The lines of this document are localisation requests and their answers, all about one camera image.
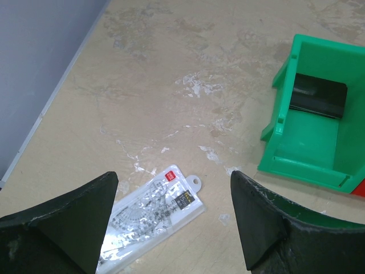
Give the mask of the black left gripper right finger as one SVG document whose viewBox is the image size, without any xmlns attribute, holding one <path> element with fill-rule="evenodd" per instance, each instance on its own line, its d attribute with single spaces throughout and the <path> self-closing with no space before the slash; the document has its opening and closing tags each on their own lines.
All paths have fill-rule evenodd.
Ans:
<svg viewBox="0 0 365 274">
<path fill-rule="evenodd" d="M 303 207 L 233 171 L 230 189 L 251 273 L 364 273 L 364 225 Z"/>
</svg>

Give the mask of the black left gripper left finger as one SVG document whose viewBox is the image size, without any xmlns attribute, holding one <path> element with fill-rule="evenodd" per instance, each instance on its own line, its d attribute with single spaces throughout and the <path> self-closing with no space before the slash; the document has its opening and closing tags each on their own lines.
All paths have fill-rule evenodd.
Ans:
<svg viewBox="0 0 365 274">
<path fill-rule="evenodd" d="M 117 174 L 1 218 L 1 273 L 95 273 Z"/>
</svg>

